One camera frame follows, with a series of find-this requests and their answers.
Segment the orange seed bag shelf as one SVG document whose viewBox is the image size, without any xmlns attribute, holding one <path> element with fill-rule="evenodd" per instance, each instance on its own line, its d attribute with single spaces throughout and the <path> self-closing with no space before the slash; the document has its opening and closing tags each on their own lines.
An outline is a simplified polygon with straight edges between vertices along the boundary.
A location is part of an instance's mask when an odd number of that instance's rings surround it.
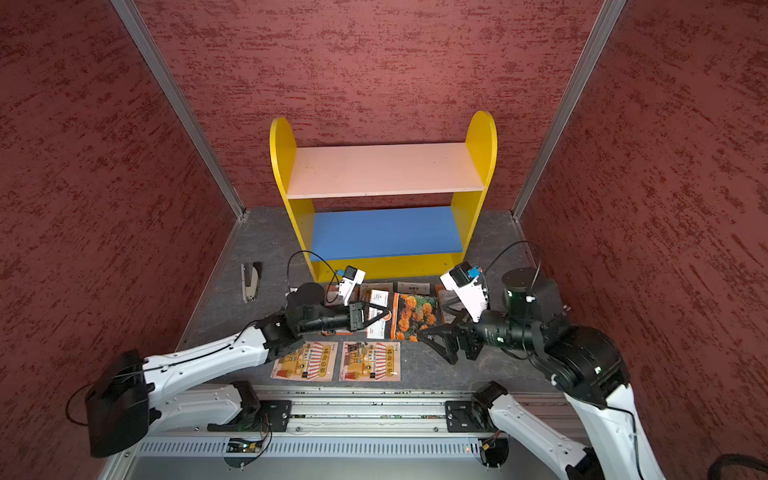
<svg viewBox="0 0 768 480">
<path fill-rule="evenodd" d="M 464 309 L 461 300 L 455 292 L 447 290 L 442 285 L 435 286 L 435 293 L 438 299 L 438 306 L 442 314 L 443 321 L 450 324 L 457 315 Z"/>
</svg>

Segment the sunflower shop seed bag top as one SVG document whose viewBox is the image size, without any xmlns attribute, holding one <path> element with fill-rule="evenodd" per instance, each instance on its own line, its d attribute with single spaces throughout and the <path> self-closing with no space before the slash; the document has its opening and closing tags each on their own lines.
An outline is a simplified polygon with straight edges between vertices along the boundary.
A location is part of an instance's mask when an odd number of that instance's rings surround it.
<svg viewBox="0 0 768 480">
<path fill-rule="evenodd" d="M 394 292 L 394 284 L 392 282 L 365 282 L 359 287 L 359 300 L 366 300 L 370 298 L 370 292 L 373 290 L 386 291 L 389 293 Z"/>
</svg>

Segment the marigold seed bag shelf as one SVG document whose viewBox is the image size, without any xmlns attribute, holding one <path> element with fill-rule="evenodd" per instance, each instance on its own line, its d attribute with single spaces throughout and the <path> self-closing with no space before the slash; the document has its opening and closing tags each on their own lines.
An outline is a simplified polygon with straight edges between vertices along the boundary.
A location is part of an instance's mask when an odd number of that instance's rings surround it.
<svg viewBox="0 0 768 480">
<path fill-rule="evenodd" d="M 391 309 L 386 320 L 366 329 L 368 339 L 417 342 L 420 330 L 444 323 L 436 297 L 373 290 L 364 301 Z"/>
<path fill-rule="evenodd" d="M 425 282 L 398 281 L 397 291 L 405 295 L 430 296 L 432 287 L 430 283 Z"/>
</svg>

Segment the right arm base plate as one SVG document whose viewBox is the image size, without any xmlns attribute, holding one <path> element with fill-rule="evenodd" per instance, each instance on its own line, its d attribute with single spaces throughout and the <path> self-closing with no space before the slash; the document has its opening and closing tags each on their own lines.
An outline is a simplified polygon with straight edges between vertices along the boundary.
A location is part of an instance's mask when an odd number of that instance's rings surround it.
<svg viewBox="0 0 768 480">
<path fill-rule="evenodd" d="M 445 417 L 450 433 L 492 434 L 497 431 L 488 408 L 476 401 L 446 401 Z"/>
</svg>

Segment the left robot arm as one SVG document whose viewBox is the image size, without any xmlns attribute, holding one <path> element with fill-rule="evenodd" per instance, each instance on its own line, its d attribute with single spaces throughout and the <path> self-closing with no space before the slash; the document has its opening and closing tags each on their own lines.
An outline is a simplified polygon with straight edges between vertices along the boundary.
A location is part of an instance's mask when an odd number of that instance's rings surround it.
<svg viewBox="0 0 768 480">
<path fill-rule="evenodd" d="M 364 330 L 392 313 L 388 306 L 355 301 L 324 305 L 325 290 L 305 283 L 286 306 L 252 320 L 234 335 L 167 355 L 119 354 L 85 394 L 90 455 L 106 458 L 142 440 L 163 418 L 160 406 L 210 380 L 282 358 L 304 344 L 303 335 Z"/>
</svg>

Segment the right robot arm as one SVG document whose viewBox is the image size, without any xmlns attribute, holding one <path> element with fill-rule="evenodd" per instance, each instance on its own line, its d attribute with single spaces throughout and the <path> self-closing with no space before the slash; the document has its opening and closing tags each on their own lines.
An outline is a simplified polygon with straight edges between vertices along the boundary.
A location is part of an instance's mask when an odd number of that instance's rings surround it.
<svg viewBox="0 0 768 480">
<path fill-rule="evenodd" d="M 603 332 L 570 321 L 554 280 L 532 267 L 506 272 L 503 311 L 491 309 L 478 267 L 463 262 L 441 282 L 462 307 L 451 312 L 451 323 L 420 331 L 420 342 L 449 364 L 461 355 L 474 360 L 484 347 L 529 362 L 564 394 L 589 440 L 583 445 L 559 433 L 491 381 L 464 407 L 446 409 L 449 428 L 465 423 L 489 432 L 479 443 L 483 465 L 503 465 L 515 440 L 560 479 L 663 478 L 618 347 Z"/>
</svg>

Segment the orange bordered seed bag top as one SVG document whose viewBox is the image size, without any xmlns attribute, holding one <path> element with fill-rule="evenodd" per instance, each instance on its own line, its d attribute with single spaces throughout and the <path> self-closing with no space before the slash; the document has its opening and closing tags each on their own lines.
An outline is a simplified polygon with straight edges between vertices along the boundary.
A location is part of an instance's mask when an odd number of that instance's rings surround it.
<svg viewBox="0 0 768 480">
<path fill-rule="evenodd" d="M 339 294 L 338 286 L 329 284 L 325 290 L 325 297 L 323 305 L 331 312 L 331 323 L 322 328 L 321 334 L 326 336 L 331 335 L 351 335 L 352 331 L 349 329 L 350 318 L 349 314 L 354 312 L 358 314 L 362 310 L 361 304 L 356 300 L 357 291 L 354 290 L 350 296 L 350 302 L 348 306 L 343 304 L 343 296 Z"/>
</svg>

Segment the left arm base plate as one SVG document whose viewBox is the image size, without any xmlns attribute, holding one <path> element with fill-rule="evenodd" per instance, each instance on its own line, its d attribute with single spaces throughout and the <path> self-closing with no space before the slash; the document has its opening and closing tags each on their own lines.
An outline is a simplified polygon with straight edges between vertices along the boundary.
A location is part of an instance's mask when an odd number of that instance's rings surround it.
<svg viewBox="0 0 768 480">
<path fill-rule="evenodd" d="M 285 432 L 290 419 L 292 402 L 290 400 L 261 401 L 258 408 L 245 406 L 226 423 L 209 423 L 208 432 L 243 432 L 269 433 Z"/>
</svg>

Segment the marigold seed bag top shelf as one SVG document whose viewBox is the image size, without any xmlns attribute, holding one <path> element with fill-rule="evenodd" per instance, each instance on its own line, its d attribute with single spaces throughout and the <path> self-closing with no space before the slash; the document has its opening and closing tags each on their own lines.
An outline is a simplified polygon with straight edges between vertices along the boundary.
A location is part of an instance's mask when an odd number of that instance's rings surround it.
<svg viewBox="0 0 768 480">
<path fill-rule="evenodd" d="M 398 281 L 397 291 L 405 295 L 430 296 L 432 287 L 430 283 L 425 282 Z"/>
</svg>

